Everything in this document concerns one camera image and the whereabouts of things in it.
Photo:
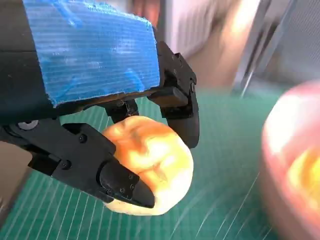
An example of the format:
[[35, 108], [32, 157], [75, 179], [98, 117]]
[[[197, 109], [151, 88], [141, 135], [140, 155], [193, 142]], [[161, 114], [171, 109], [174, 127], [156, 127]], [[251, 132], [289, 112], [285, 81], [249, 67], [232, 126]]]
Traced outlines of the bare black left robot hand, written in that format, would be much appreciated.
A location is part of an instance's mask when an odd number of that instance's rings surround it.
[[200, 136], [197, 77], [141, 17], [89, 0], [0, 3], [0, 139], [31, 153], [28, 166], [106, 203], [153, 208], [147, 184], [86, 123], [60, 117], [93, 106], [114, 123], [147, 97], [188, 148]]

